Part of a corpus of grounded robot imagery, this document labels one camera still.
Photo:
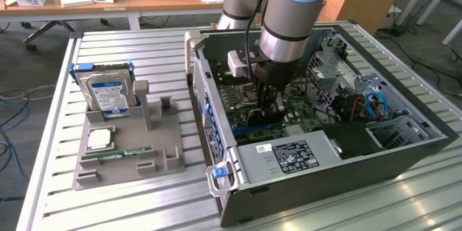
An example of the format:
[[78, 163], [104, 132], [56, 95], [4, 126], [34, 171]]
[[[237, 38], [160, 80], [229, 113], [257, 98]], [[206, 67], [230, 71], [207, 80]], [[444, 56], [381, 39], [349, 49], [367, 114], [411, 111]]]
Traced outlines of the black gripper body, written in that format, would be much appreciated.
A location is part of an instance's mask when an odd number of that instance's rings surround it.
[[293, 80], [298, 61], [277, 62], [266, 60], [253, 64], [255, 77], [255, 90], [259, 92], [263, 87], [270, 87], [277, 92], [283, 92]]

